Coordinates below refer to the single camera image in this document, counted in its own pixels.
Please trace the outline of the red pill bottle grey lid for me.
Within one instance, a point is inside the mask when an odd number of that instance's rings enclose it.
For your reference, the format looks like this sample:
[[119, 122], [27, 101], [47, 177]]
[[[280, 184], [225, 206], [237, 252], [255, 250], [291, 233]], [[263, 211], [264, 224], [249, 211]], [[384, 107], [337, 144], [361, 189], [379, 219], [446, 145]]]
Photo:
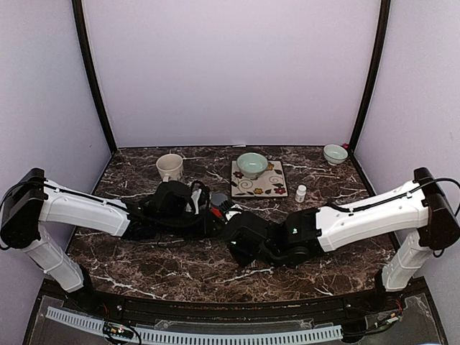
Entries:
[[213, 193], [211, 195], [211, 199], [210, 199], [211, 211], [215, 216], [222, 217], [219, 207], [224, 201], [227, 201], [227, 200], [228, 200], [228, 197], [223, 193]]

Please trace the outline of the white pill bottle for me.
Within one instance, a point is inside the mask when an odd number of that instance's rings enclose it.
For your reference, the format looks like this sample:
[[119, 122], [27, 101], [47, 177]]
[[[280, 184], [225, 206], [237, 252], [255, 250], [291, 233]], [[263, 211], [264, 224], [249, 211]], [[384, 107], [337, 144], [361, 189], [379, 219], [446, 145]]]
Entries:
[[295, 201], [297, 203], [302, 203], [305, 200], [306, 191], [307, 191], [307, 188], [305, 185], [298, 186], [296, 190], [296, 194], [295, 194]]

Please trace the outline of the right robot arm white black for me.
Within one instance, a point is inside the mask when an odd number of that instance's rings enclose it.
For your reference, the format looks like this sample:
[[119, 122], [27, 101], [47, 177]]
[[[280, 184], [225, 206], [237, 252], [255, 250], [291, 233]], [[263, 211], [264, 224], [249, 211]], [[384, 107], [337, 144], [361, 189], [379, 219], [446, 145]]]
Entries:
[[407, 229], [395, 256], [376, 276], [376, 289], [367, 295], [367, 306], [381, 312], [430, 255], [459, 240], [457, 212], [441, 181], [420, 167], [412, 180], [389, 192], [342, 206], [329, 202], [296, 211], [280, 224], [226, 201], [219, 207], [225, 220], [223, 240], [242, 267], [255, 260], [296, 267], [348, 244]]

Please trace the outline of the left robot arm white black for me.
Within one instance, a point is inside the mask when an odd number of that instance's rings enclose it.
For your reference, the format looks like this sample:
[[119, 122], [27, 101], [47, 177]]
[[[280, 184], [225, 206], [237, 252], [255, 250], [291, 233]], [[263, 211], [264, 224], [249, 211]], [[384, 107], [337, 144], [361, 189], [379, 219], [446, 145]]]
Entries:
[[1, 249], [19, 249], [56, 280], [86, 313], [101, 308], [83, 268], [58, 246], [45, 228], [59, 223], [93, 229], [132, 241], [172, 234], [185, 239], [212, 238], [219, 220], [211, 210], [210, 189], [171, 180], [138, 201], [110, 199], [65, 188], [30, 170], [1, 200]]

